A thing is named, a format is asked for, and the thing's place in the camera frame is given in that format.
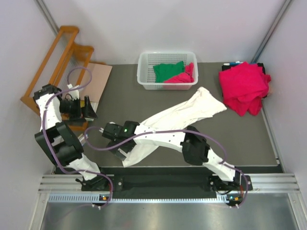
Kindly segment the white t-shirt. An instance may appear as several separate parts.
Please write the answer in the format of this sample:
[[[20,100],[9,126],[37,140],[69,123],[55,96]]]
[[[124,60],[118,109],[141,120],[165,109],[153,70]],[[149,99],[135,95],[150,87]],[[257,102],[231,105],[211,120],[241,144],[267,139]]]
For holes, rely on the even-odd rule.
[[[200,87],[193,96],[178,105],[163,110],[140,123],[136,133],[148,134],[135,139],[136,146],[122,162],[124,167],[133,166],[154,152],[158,146],[182,151],[181,142],[185,139],[185,133],[152,133],[155,131],[183,130],[186,127],[206,118],[212,118],[215,114],[227,110],[227,107],[211,93]]]

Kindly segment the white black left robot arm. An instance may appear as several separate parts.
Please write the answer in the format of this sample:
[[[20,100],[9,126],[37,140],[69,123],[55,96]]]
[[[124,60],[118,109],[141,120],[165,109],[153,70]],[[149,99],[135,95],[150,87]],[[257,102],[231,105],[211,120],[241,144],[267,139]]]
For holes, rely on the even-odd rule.
[[[107,188],[109,179],[101,174],[98,165],[84,154],[85,137],[77,137],[70,129],[71,123],[83,123],[96,118],[89,97],[81,103],[79,92],[62,93],[61,89],[48,84],[34,93],[33,100],[40,110],[41,128],[35,140],[56,166],[69,167],[83,176],[84,183],[92,183],[98,190]]]

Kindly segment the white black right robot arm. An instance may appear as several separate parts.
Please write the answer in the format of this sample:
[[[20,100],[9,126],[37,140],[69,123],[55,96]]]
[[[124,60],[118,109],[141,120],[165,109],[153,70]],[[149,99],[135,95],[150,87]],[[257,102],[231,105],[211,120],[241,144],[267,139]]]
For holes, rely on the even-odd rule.
[[[215,173],[228,189],[241,185],[240,173],[227,165],[207,143],[207,139],[193,126],[183,130],[163,131],[138,122],[126,121],[123,126],[108,123],[101,129],[102,136],[110,140],[107,147],[120,160],[127,162],[136,153],[140,157],[144,147],[165,147],[183,154],[186,163],[204,166]]]

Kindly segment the black folded shirt under stack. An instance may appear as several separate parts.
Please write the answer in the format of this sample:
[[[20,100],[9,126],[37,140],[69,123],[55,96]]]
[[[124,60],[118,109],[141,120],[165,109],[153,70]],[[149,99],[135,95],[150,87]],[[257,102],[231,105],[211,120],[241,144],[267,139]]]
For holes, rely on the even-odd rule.
[[[235,66],[240,65],[240,64],[242,64],[242,62],[224,63],[222,65],[222,71],[226,71],[226,70],[231,69],[232,67],[235,67]],[[261,67],[262,68],[262,72],[264,74],[266,74],[266,70],[265,70],[265,67],[264,67],[263,63],[252,63],[252,64],[256,64],[258,67]]]

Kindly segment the stack of folded pink shirts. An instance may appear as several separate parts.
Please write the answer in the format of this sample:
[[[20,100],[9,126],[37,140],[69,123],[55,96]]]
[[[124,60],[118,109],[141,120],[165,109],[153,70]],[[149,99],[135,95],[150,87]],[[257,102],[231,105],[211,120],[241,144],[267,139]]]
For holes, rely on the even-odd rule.
[[[271,76],[264,74],[256,64],[242,62],[226,71],[219,72],[223,103],[239,116],[258,115],[262,100],[270,91]]]

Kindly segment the yellow picture book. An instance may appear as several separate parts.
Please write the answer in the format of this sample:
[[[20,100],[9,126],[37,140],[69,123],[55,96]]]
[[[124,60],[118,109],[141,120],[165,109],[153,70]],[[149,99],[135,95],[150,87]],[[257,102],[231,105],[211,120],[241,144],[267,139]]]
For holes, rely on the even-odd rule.
[[[93,121],[98,118],[96,114],[97,103],[81,100],[81,113],[87,121]]]

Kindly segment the bundle of marker pens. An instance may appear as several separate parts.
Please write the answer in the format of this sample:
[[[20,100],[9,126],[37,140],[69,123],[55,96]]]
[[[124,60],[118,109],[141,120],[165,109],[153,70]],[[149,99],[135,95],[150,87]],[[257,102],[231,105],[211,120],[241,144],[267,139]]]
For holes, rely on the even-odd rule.
[[[84,145],[87,144],[87,142],[88,142],[88,135],[87,135],[87,134],[86,134],[86,135],[80,134],[80,135],[78,136],[78,140],[79,140],[80,144],[81,144],[82,146],[84,146]]]

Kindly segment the brown cardboard sheet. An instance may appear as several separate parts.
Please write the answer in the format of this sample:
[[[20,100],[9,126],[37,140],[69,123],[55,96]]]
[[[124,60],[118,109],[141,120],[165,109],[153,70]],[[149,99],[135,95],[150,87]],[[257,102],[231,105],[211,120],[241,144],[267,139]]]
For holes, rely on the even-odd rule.
[[[80,97],[83,99],[85,96],[89,96],[91,102],[98,103],[106,87],[112,66],[89,63],[87,68],[92,73],[92,80],[80,91]]]

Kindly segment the orange wooden rack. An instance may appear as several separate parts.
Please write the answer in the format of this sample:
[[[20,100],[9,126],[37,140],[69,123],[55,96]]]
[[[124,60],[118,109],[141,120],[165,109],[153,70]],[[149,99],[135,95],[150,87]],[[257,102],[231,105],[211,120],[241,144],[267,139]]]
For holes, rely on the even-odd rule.
[[[34,78],[21,97],[21,101],[37,116],[40,112],[33,100],[34,92],[46,84],[64,89],[67,85],[68,72],[74,67],[87,67],[90,63],[94,48],[75,42],[79,31],[77,26],[60,27]]]

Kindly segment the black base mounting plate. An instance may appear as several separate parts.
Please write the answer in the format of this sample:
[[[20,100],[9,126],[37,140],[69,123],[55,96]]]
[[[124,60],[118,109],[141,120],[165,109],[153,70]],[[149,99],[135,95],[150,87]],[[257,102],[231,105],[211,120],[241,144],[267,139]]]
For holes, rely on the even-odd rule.
[[[238,185],[223,183],[220,178],[203,166],[186,167],[105,167],[101,169],[112,180],[110,186],[104,177],[93,183],[84,183],[82,191],[113,191],[116,199],[176,199],[215,198],[248,188],[247,180],[240,174]]]

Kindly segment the white plastic laundry basket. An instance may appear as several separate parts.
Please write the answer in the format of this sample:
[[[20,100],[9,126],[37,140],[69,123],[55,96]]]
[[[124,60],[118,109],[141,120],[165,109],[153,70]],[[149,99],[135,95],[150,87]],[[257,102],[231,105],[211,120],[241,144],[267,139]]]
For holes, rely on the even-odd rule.
[[[159,64],[194,64],[191,83],[157,83],[154,66]],[[143,52],[140,54],[137,66],[137,82],[146,90],[189,90],[198,83],[198,63],[196,55],[190,51],[160,51]]]

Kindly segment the green t-shirt in basket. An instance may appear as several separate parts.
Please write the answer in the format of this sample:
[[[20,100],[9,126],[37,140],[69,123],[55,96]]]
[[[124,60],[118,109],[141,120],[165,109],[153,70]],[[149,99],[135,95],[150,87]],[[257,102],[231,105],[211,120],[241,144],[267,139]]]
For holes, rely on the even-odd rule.
[[[153,66],[153,70],[156,75],[156,83],[163,83],[164,81],[183,73],[185,65],[183,61],[176,64],[159,64]]]

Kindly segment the pink t-shirt in basket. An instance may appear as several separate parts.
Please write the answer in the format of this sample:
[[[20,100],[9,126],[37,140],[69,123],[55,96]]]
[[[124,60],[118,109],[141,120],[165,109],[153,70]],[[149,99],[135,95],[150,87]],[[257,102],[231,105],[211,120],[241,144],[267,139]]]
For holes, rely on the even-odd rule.
[[[164,83],[193,83],[194,78],[192,76],[194,71],[194,64],[191,62],[189,65],[185,66],[185,71],[171,77],[170,79],[164,81]]]

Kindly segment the aluminium frame rail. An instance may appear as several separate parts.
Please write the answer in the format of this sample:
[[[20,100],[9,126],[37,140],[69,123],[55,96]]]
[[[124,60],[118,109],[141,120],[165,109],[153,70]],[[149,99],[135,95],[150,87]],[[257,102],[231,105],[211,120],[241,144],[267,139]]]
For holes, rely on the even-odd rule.
[[[240,201],[248,194],[299,193],[295,176],[284,173],[251,174],[238,189],[226,193],[212,189],[203,175],[110,175],[113,189],[83,191],[80,175],[44,175],[38,192],[49,202],[62,203],[222,203]]]

